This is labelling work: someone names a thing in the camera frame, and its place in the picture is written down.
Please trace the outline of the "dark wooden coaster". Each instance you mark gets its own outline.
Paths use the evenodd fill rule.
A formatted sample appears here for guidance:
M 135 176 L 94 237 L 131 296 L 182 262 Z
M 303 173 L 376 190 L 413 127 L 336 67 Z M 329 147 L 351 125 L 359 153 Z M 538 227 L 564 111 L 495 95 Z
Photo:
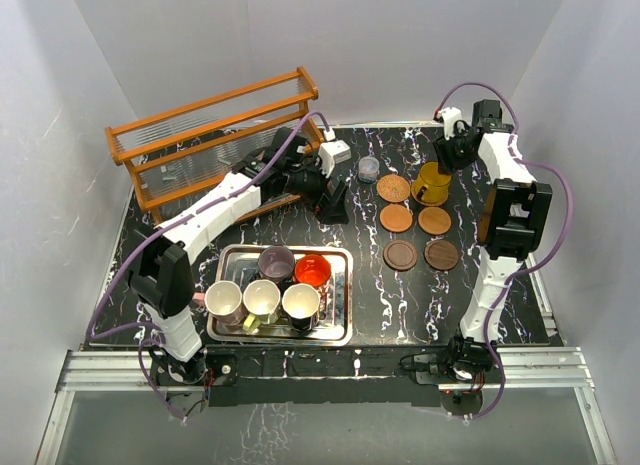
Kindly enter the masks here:
M 412 269 L 418 259 L 415 246 L 405 240 L 393 240 L 383 250 L 385 264 L 396 271 Z
M 448 240 L 433 240 L 424 250 L 424 257 L 429 266 L 439 271 L 453 269 L 459 261 L 459 252 Z

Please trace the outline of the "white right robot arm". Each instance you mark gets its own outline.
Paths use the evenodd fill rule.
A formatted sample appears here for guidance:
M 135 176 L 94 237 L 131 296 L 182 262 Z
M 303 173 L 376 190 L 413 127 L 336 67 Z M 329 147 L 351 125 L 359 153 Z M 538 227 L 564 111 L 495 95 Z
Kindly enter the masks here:
M 474 104 L 467 123 L 454 107 L 442 107 L 435 120 L 443 136 L 434 148 L 438 170 L 452 174 L 481 161 L 491 184 L 477 225 L 480 264 L 470 303 L 433 371 L 466 382 L 497 364 L 498 322 L 513 275 L 542 238 L 553 191 L 536 180 L 517 147 L 517 132 L 502 120 L 497 100 Z

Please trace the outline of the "light wooden coaster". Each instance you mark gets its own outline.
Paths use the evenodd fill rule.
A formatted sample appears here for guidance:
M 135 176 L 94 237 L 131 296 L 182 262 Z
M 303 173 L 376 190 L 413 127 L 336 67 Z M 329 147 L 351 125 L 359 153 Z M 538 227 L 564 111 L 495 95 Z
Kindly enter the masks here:
M 380 211 L 379 220 L 385 230 L 403 233 L 411 228 L 413 214 L 403 205 L 389 204 Z
M 432 236 L 444 235 L 452 226 L 450 215 L 440 207 L 425 207 L 418 214 L 418 225 Z

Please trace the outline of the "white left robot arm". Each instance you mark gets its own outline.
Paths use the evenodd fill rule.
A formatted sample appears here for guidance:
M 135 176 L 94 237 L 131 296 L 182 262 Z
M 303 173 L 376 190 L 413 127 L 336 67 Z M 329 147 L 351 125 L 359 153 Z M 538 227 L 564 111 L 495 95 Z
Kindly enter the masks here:
M 345 224 L 347 186 L 331 178 L 349 159 L 342 140 L 324 142 L 315 152 L 294 130 L 277 130 L 270 146 L 249 153 L 223 180 L 190 208 L 155 228 L 138 230 L 127 282 L 151 316 L 161 341 L 149 353 L 164 352 L 159 365 L 186 384 L 200 381 L 207 361 L 191 316 L 195 294 L 191 267 L 207 246 L 244 215 L 282 194 L 301 197 L 324 225 Z

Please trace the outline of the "woven rattan coaster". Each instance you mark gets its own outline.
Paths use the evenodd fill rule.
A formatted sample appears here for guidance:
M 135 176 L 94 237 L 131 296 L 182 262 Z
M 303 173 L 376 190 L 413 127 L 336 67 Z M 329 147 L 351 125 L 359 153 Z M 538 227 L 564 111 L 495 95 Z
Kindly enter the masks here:
M 445 196 L 444 198 L 439 199 L 439 200 L 435 200 L 435 201 L 425 201 L 425 200 L 422 200 L 422 199 L 418 199 L 418 198 L 416 198 L 416 197 L 413 197 L 413 199 L 414 199 L 417 203 L 419 203 L 420 205 L 422 205 L 422 206 L 433 206 L 433 207 L 439 207 L 439 206 L 444 205 L 444 204 L 446 203 L 446 201 L 448 200 L 448 198 L 449 198 L 449 197 L 448 197 L 448 195 L 447 195 L 447 196 Z
M 377 181 L 376 191 L 384 201 L 392 204 L 400 203 L 408 199 L 410 184 L 397 174 L 388 174 Z

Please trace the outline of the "yellow mug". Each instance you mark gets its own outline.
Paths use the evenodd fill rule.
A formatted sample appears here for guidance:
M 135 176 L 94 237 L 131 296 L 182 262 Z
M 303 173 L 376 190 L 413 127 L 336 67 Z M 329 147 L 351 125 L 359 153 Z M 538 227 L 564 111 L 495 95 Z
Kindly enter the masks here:
M 436 161 L 425 163 L 411 184 L 411 195 L 425 201 L 435 201 L 449 196 L 451 175 L 438 173 Z

